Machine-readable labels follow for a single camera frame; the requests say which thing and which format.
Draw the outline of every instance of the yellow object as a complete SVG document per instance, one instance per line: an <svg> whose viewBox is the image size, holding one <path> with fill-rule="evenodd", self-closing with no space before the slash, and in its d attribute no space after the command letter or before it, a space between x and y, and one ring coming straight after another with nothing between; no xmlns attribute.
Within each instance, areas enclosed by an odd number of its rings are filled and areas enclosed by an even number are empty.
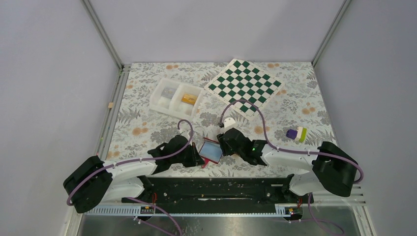
<svg viewBox="0 0 417 236"><path fill-rule="evenodd" d="M181 102L185 102L191 105L194 105L196 101L197 101L197 96L188 94L188 93L185 93L181 99Z"/></svg>

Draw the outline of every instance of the table surface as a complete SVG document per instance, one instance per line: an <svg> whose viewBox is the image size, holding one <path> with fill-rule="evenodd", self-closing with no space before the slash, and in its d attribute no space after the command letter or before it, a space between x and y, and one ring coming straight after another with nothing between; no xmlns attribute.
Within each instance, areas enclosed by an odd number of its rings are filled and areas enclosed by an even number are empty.
<svg viewBox="0 0 417 236"><path fill-rule="evenodd" d="M263 109L267 135L281 147L317 148L322 141L336 143L327 110L309 62L255 63L277 80L285 83L283 89ZM161 78L168 78L198 87L204 87L227 63L134 63L127 80L117 122L107 154L107 160L140 157L176 134L178 118L149 109L149 98ZM221 133L217 126L225 104L205 91L197 114L191 121L193 141L200 149L203 137L216 139ZM258 115L248 121L233 109L225 117L233 117L243 134L252 139L265 139L262 120ZM288 129L307 128L303 143L285 136ZM224 156L218 164L185 168L174 164L161 177L286 177L304 173L286 166L252 166L236 155Z"/></svg>

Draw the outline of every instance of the purple block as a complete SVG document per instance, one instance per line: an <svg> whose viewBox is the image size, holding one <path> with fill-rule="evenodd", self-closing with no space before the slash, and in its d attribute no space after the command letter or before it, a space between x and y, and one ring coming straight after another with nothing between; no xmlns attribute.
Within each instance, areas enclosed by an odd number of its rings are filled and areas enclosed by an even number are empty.
<svg viewBox="0 0 417 236"><path fill-rule="evenodd" d="M296 139L296 137L297 137L297 131L296 130L293 130L293 129L289 129L287 131L287 137L290 138L290 139Z"/></svg>

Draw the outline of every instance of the black and white robotic arm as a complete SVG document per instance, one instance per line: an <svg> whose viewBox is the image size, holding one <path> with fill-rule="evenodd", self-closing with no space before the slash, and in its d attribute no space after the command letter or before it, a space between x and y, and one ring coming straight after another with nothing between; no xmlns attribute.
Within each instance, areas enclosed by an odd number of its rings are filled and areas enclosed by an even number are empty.
<svg viewBox="0 0 417 236"><path fill-rule="evenodd" d="M225 119L224 132L217 136L223 155L237 154L251 165L280 165L307 171L305 174L292 174L281 178L282 187L274 193L269 202L297 203L299 198L306 197L308 193L322 190L342 197L350 196L357 172L354 165L357 163L336 145L323 142L314 150L274 148L266 140L251 141L235 126L232 118ZM74 205L78 213L83 213L101 202L127 197L148 199L155 186L149 183L146 177L166 171L175 163L181 163L185 167L204 163L195 144L190 143L190 138L185 136L176 135L168 143L149 150L148 156L140 159L116 162L101 161L98 156L90 157L63 183L69 194L67 203ZM171 157L157 159L168 155ZM352 164L329 157L332 155L346 158Z"/></svg>

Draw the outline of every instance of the metal floor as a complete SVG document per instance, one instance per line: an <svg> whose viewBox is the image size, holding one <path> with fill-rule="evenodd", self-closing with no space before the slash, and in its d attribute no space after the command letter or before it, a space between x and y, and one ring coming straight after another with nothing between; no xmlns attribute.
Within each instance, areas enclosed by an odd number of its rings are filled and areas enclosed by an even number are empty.
<svg viewBox="0 0 417 236"><path fill-rule="evenodd" d="M340 225L346 236L360 235L355 216L347 206L321 206L314 210L318 219L331 220ZM307 207L304 207L303 219L310 219ZM184 236L326 236L314 221L289 224L282 218L267 217L175 217ZM149 220L163 229L178 234L168 217L153 217ZM332 225L326 225L335 233L340 233ZM165 236L150 226L133 221L126 216L84 215L78 236Z"/></svg>

